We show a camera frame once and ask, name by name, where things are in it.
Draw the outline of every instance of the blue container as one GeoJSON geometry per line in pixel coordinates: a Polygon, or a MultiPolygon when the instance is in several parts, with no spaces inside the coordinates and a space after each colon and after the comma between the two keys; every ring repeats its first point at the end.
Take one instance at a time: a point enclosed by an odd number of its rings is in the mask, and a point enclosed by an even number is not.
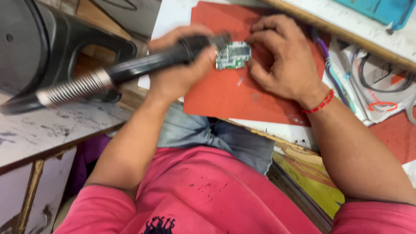
{"type": "Polygon", "coordinates": [[[393,22],[392,29],[403,28],[416,0],[334,0],[384,25],[393,22]]]}

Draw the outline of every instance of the pink t-shirt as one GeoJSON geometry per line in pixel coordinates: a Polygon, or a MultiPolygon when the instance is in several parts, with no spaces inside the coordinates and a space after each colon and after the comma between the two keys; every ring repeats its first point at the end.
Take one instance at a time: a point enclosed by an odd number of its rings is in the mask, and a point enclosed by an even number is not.
{"type": "MultiPolygon", "coordinates": [[[[414,233],[416,207],[351,202],[333,233],[414,233]]],[[[211,147],[158,149],[136,202],[120,190],[87,186],[56,233],[320,233],[268,179],[211,147]]]]}

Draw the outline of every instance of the circuit board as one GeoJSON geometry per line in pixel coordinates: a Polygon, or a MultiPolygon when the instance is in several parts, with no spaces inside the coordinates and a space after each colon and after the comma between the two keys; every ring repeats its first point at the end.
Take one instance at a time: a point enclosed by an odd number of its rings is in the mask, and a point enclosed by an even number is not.
{"type": "Polygon", "coordinates": [[[238,69],[251,58],[251,46],[246,42],[230,42],[218,53],[215,60],[217,70],[238,69]]]}

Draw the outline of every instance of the jeans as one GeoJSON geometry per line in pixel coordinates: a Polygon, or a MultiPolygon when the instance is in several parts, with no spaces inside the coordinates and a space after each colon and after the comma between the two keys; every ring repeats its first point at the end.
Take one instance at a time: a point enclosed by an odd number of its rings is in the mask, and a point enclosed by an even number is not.
{"type": "Polygon", "coordinates": [[[266,175],[272,163],[275,142],[221,120],[215,123],[214,134],[207,117],[187,115],[180,103],[173,103],[163,122],[158,148],[200,145],[225,150],[266,175]]]}

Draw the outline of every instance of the forearm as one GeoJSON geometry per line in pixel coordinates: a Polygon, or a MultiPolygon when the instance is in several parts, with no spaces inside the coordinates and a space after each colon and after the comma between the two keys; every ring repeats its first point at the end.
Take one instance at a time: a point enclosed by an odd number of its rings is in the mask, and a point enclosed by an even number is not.
{"type": "Polygon", "coordinates": [[[146,167],[157,148],[169,103],[147,97],[100,156],[86,185],[115,187],[135,197],[146,167]]]}
{"type": "Polygon", "coordinates": [[[399,161],[338,99],[308,117],[325,168],[346,197],[416,204],[399,161]]]}

